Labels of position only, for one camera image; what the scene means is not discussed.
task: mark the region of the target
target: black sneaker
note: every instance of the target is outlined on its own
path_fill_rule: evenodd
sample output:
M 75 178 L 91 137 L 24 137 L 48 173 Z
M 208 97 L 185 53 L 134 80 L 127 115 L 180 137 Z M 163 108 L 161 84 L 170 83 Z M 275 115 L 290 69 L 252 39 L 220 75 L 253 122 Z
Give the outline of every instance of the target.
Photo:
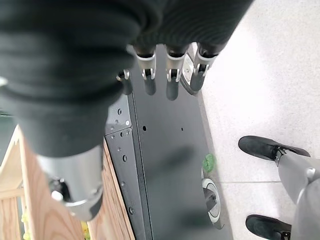
M 310 154 L 302 148 L 287 146 L 260 136 L 243 136 L 240 138 L 238 146 L 247 154 L 270 161 L 276 159 L 278 149 L 289 150 L 298 155 L 310 157 Z
M 246 228 L 253 234 L 268 240 L 290 240 L 291 225 L 278 219 L 250 215 L 245 221 Z

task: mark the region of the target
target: green sticker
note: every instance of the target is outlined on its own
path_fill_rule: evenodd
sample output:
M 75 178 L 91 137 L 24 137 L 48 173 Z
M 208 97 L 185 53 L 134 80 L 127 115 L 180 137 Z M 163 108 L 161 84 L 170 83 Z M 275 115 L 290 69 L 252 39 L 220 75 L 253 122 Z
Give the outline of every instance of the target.
M 207 173 L 210 173 L 214 169 L 215 164 L 215 157 L 212 154 L 208 154 L 202 162 L 202 167 Z

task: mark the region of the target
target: gray pants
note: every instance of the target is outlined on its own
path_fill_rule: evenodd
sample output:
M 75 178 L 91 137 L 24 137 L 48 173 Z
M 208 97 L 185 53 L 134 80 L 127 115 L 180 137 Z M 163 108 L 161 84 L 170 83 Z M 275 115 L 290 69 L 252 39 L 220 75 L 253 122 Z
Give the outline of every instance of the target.
M 275 162 L 296 204 L 291 240 L 320 240 L 320 159 L 280 150 Z

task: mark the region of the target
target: ribbed black fabric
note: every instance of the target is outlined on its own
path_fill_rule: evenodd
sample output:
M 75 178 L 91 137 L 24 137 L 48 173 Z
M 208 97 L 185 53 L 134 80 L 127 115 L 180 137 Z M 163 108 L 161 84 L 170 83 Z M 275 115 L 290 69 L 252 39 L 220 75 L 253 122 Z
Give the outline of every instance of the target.
M 0 0 L 0 105 L 31 148 L 62 157 L 98 145 L 128 44 L 223 48 L 250 0 Z

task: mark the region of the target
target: screw hole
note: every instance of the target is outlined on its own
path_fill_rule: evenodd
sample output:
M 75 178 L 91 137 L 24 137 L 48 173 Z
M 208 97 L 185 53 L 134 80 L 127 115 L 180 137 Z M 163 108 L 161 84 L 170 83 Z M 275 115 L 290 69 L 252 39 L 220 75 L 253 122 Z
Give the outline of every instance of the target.
M 132 207 L 129 207 L 129 213 L 130 213 L 131 215 L 133 215 L 133 214 L 135 213 L 135 211 L 134 211 L 134 209 L 133 209 Z

